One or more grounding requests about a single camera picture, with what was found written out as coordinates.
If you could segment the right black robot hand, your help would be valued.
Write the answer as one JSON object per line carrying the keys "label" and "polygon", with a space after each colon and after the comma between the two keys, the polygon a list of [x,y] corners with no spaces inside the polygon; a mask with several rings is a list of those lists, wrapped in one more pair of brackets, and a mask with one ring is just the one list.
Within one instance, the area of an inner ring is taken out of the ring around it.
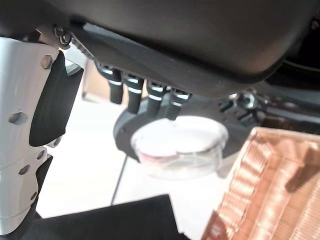
{"label": "right black robot hand", "polygon": [[0,237],[3,240],[183,240],[167,196],[48,220],[36,213],[52,156],[45,145],[66,130],[84,70],[68,73],[74,43],[113,82],[134,76],[192,99],[175,107],[144,100],[121,115],[115,140],[161,117],[222,119],[226,97],[250,87],[298,105],[241,107],[231,117],[230,152],[266,113],[266,126],[320,132],[320,17],[317,0],[3,0],[0,3]]}

